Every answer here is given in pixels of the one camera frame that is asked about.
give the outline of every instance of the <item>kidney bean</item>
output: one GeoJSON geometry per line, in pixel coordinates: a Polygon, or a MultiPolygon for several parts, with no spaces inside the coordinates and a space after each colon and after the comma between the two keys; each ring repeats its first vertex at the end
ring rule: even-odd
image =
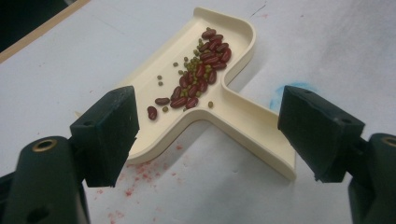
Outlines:
{"type": "Polygon", "coordinates": [[[224,53],[223,53],[223,55],[221,56],[221,59],[220,59],[221,62],[222,63],[227,63],[228,61],[230,61],[231,55],[232,55],[231,49],[224,50],[224,53]]]}
{"type": "Polygon", "coordinates": [[[219,61],[219,57],[208,58],[203,61],[204,64],[213,64],[219,61]]]}
{"type": "Polygon", "coordinates": [[[220,40],[220,39],[215,39],[215,40],[213,40],[213,41],[210,41],[209,43],[210,43],[210,44],[209,44],[208,49],[214,50],[218,45],[221,44],[221,40],[220,40]]]}
{"type": "Polygon", "coordinates": [[[200,52],[204,52],[209,47],[209,42],[204,43],[200,48],[200,52]]]}
{"type": "Polygon", "coordinates": [[[177,87],[174,89],[174,92],[173,92],[173,94],[172,94],[172,96],[171,96],[171,100],[176,100],[176,99],[178,99],[178,98],[180,97],[181,90],[182,90],[182,88],[181,88],[180,86],[177,86],[177,87]]]}
{"type": "Polygon", "coordinates": [[[171,102],[170,106],[172,108],[180,108],[187,103],[188,97],[183,96],[171,102]]]}
{"type": "Polygon", "coordinates": [[[148,107],[148,118],[151,120],[155,120],[157,118],[157,109],[152,105],[148,107]]]}
{"type": "Polygon", "coordinates": [[[201,93],[204,93],[207,91],[207,82],[203,78],[199,80],[198,82],[198,91],[201,93]]]}
{"type": "Polygon", "coordinates": [[[210,37],[209,41],[214,41],[215,39],[220,39],[222,40],[223,35],[213,35],[212,37],[210,37]]]}
{"type": "Polygon", "coordinates": [[[200,78],[200,77],[203,77],[204,74],[205,74],[205,66],[204,66],[204,64],[203,63],[198,63],[197,71],[195,73],[195,76],[200,78]]]}
{"type": "Polygon", "coordinates": [[[222,44],[218,45],[218,47],[216,48],[216,51],[217,52],[223,52],[228,47],[230,47],[230,45],[228,43],[222,43],[222,44]]]}
{"type": "Polygon", "coordinates": [[[214,30],[214,29],[206,30],[205,32],[202,33],[201,38],[202,39],[210,39],[215,34],[216,34],[216,30],[214,30]]]}
{"type": "Polygon", "coordinates": [[[187,101],[187,103],[186,103],[186,109],[190,109],[190,108],[193,108],[193,107],[196,107],[197,105],[198,105],[198,98],[197,97],[191,97],[190,99],[189,99],[189,101],[187,101]]]}
{"type": "Polygon", "coordinates": [[[207,83],[208,84],[215,84],[216,79],[218,77],[218,73],[216,72],[216,70],[212,70],[209,72],[209,77],[207,78],[207,83]]]}
{"type": "Polygon", "coordinates": [[[192,82],[194,81],[194,75],[192,74],[192,72],[187,72],[186,75],[183,76],[189,85],[192,84],[192,82]]]}
{"type": "Polygon", "coordinates": [[[199,56],[199,59],[200,59],[201,61],[203,61],[203,60],[206,60],[206,59],[208,59],[208,58],[213,58],[213,57],[216,57],[216,53],[210,51],[210,52],[208,52],[208,53],[203,53],[203,54],[201,54],[201,55],[199,56]]]}
{"type": "Polygon", "coordinates": [[[184,76],[182,76],[179,80],[178,80],[178,84],[180,84],[181,88],[186,89],[189,86],[189,83],[187,82],[186,78],[184,76]]]}
{"type": "Polygon", "coordinates": [[[197,92],[198,92],[198,86],[192,85],[191,88],[189,89],[189,96],[194,97],[196,96],[197,92]]]}
{"type": "Polygon", "coordinates": [[[216,70],[220,70],[220,69],[223,69],[223,68],[226,68],[226,67],[227,67],[227,63],[218,62],[218,63],[212,64],[212,68],[216,69],[216,70]]]}
{"type": "Polygon", "coordinates": [[[167,97],[155,99],[155,104],[157,105],[167,105],[169,102],[171,102],[171,100],[167,97]]]}

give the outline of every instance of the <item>screw hole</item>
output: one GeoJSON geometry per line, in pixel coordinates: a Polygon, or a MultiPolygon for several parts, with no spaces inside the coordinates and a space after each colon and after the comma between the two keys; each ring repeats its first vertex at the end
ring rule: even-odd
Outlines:
{"type": "Polygon", "coordinates": [[[57,141],[55,139],[46,139],[36,143],[33,146],[33,152],[43,152],[52,149],[56,146],[57,141]]]}
{"type": "Polygon", "coordinates": [[[389,137],[389,136],[388,137],[383,137],[382,141],[385,144],[388,144],[388,145],[390,145],[392,147],[396,147],[396,138],[394,138],[394,137],[389,137]]]}
{"type": "Polygon", "coordinates": [[[31,211],[26,218],[27,223],[35,224],[42,220],[44,220],[50,214],[50,209],[48,206],[44,205],[42,207],[38,207],[31,211]]]}
{"type": "Polygon", "coordinates": [[[84,123],[83,123],[85,126],[92,126],[93,125],[93,121],[85,121],[84,123]]]}
{"type": "Polygon", "coordinates": [[[341,121],[343,121],[344,123],[352,123],[350,119],[341,119],[341,121]]]}

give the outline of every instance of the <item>cream plastic tray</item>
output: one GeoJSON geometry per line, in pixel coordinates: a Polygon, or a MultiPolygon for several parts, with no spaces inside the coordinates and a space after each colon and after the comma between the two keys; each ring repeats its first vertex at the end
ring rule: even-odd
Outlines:
{"type": "Polygon", "coordinates": [[[294,179],[295,151],[286,137],[277,129],[277,114],[257,105],[227,85],[248,64],[253,56],[256,32],[252,25],[231,16],[198,7],[192,19],[145,63],[121,82],[119,87],[134,86],[140,131],[129,153],[128,163],[150,161],[167,147],[196,120],[208,120],[221,128],[239,144],[250,150],[288,179],[294,179]],[[209,85],[193,109],[162,107],[154,104],[158,97],[170,97],[180,78],[185,56],[191,58],[198,38],[206,27],[214,28],[224,35],[233,56],[227,68],[218,72],[218,80],[209,85]],[[157,76],[163,77],[163,86],[157,76]],[[148,118],[147,108],[154,105],[158,110],[156,120],[148,118]]]}

